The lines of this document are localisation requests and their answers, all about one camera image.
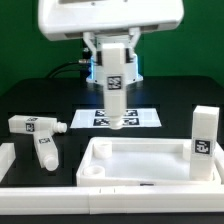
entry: black table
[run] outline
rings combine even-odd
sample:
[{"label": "black table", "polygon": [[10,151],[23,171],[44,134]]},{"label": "black table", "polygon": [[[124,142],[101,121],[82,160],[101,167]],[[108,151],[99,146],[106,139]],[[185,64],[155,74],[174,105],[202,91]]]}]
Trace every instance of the black table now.
[{"label": "black table", "polygon": [[[191,138],[193,110],[197,105],[220,107],[218,142],[224,145],[224,88],[208,77],[145,77],[142,85],[128,89],[128,108],[156,108],[162,127],[70,129],[55,134],[59,168],[41,169],[33,137],[11,134],[8,119],[14,115],[56,117],[70,126],[76,109],[103,108],[100,89],[87,88],[81,79],[27,79],[0,98],[0,144],[15,143],[16,161],[0,187],[74,186],[75,174],[92,137]],[[0,223],[223,223],[224,213],[115,214],[0,216]]]}]

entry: white tray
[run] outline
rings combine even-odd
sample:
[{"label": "white tray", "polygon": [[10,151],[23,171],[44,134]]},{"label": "white tray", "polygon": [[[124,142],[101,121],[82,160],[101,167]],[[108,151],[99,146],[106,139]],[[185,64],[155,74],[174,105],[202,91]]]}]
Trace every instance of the white tray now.
[{"label": "white tray", "polygon": [[190,143],[186,139],[93,138],[76,174],[77,185],[220,185],[216,167],[212,181],[190,179]]}]

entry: white robot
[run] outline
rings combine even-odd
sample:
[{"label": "white robot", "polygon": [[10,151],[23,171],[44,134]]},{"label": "white robot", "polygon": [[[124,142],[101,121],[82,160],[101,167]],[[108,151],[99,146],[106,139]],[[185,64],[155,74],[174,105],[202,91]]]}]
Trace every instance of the white robot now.
[{"label": "white robot", "polygon": [[39,0],[39,28],[51,41],[83,38],[92,51],[87,82],[103,86],[110,127],[120,129],[126,86],[142,81],[134,48],[141,33],[175,29],[182,0]]}]

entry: black cable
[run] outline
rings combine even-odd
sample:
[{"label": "black cable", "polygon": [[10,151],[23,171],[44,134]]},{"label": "black cable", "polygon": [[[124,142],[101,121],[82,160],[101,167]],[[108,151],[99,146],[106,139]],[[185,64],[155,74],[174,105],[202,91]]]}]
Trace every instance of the black cable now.
[{"label": "black cable", "polygon": [[68,70],[60,70],[55,72],[50,78],[55,78],[55,76],[64,73],[64,72],[81,72],[81,71],[88,71],[87,69],[68,69]]},{"label": "black cable", "polygon": [[70,65],[79,65],[79,62],[66,62],[62,65],[59,65],[57,66],[56,68],[52,69],[47,75],[45,78],[51,78],[51,76],[57,72],[58,70],[62,69],[62,68],[65,68],[65,67],[68,67]]}]

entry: white block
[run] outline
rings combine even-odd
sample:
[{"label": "white block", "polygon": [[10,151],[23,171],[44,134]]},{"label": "white block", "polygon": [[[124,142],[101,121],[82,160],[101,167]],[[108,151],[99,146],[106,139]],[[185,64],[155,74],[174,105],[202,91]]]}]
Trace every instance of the white block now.
[{"label": "white block", "polygon": [[193,115],[190,178],[210,181],[214,171],[219,108],[197,106]]},{"label": "white block", "polygon": [[51,117],[31,117],[15,115],[9,119],[9,131],[11,133],[33,134],[35,131],[49,130],[54,133],[64,133],[67,124],[57,122]]},{"label": "white block", "polygon": [[122,117],[127,108],[125,86],[125,45],[121,43],[103,44],[102,63],[105,75],[104,106],[110,120],[111,129],[123,126]]},{"label": "white block", "polygon": [[15,148],[13,143],[3,143],[0,146],[0,182],[15,160]]},{"label": "white block", "polygon": [[51,137],[49,131],[38,131],[34,135],[34,145],[41,168],[46,168],[49,171],[57,169],[58,149]]}]

